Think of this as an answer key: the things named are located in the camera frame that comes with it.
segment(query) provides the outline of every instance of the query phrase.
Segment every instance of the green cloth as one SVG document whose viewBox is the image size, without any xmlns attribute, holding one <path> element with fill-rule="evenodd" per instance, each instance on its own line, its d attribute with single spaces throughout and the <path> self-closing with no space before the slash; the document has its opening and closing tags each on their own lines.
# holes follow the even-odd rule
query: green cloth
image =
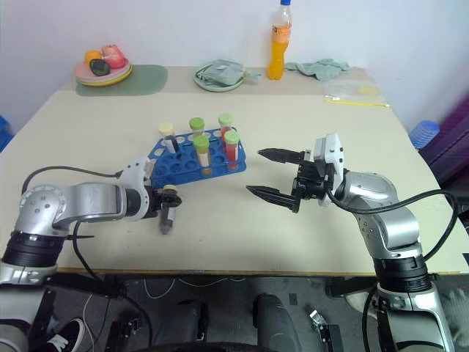
<svg viewBox="0 0 469 352">
<path fill-rule="evenodd" d="M 319 81 L 329 81 L 347 71 L 349 65 L 346 62 L 339 63 L 332 59 L 322 59 L 318 62 L 307 62 L 305 64 L 288 62 L 285 64 L 285 68 L 300 71 L 306 76 L 314 76 Z"/>
</svg>

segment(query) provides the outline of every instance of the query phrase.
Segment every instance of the green mat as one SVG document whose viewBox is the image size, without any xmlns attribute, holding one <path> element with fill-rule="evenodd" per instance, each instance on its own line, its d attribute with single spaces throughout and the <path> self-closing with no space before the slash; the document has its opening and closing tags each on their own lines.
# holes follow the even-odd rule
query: green mat
<svg viewBox="0 0 469 352">
<path fill-rule="evenodd" d="M 76 83 L 76 92 L 84 97 L 112 95 L 148 95 L 163 89 L 168 70 L 158 65 L 134 65 L 130 75 L 122 82 L 107 87 L 87 87 Z"/>
</svg>

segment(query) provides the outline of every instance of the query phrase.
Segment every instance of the orange juice bottle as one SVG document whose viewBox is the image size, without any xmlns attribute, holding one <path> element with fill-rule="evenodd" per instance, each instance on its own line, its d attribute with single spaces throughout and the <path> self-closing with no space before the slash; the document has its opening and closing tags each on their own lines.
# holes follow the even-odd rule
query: orange juice bottle
<svg viewBox="0 0 469 352">
<path fill-rule="evenodd" d="M 267 69 L 267 77 L 270 79 L 279 80 L 284 74 L 284 53 L 288 47 L 291 28 L 290 0 L 281 0 L 280 8 L 275 14 L 270 39 L 272 58 Z"/>
</svg>

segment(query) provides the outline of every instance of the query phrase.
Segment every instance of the blue test tube rack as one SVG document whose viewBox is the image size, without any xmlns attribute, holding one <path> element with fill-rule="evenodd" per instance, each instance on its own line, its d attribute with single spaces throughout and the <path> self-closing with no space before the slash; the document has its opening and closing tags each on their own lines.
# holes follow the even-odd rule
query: blue test tube rack
<svg viewBox="0 0 469 352">
<path fill-rule="evenodd" d="M 209 167 L 200 166 L 196 148 L 192 143 L 192 133 L 176 136 L 177 143 L 180 147 L 180 152 L 176 154 L 170 153 L 165 148 L 163 139 L 158 141 L 152 152 L 148 155 L 150 160 L 156 159 L 155 167 L 150 176 L 153 188 L 206 180 L 246 170 L 246 155 L 241 141 L 238 143 L 238 160 L 236 162 L 228 162 L 221 140 L 220 128 L 205 131 L 204 134 L 210 141 L 209 151 L 211 165 Z M 230 169 L 228 167 L 229 164 L 230 166 L 237 165 L 237 167 Z M 211 169 L 212 173 L 209 175 L 203 174 L 203 169 Z"/>
</svg>

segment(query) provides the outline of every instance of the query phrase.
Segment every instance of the robotic arm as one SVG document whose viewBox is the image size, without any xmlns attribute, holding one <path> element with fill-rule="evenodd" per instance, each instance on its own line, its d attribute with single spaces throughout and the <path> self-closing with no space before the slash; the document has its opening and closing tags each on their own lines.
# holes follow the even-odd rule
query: robotic arm
<svg viewBox="0 0 469 352">
<path fill-rule="evenodd" d="M 0 349 L 28 351 L 40 318 L 51 313 L 55 294 L 45 284 L 57 270 L 57 257 L 75 221 L 136 221 L 157 216 L 163 202 L 178 196 L 153 191 L 153 164 L 147 158 L 129 163 L 117 183 L 42 185 L 23 194 L 20 214 L 0 265 Z"/>
<path fill-rule="evenodd" d="M 302 199 L 317 198 L 320 205 L 330 204 L 327 189 L 342 204 L 357 210 L 399 201 L 385 177 L 344 169 L 337 133 L 318 139 L 312 157 L 308 150 L 266 149 L 259 154 L 272 161 L 298 164 L 298 175 L 291 195 L 264 186 L 247 186 L 248 190 L 295 213 Z M 382 351 L 454 351 L 437 288 L 426 269 L 414 215 L 403 207 L 374 214 L 358 211 L 354 216 L 377 275 Z"/>
</svg>

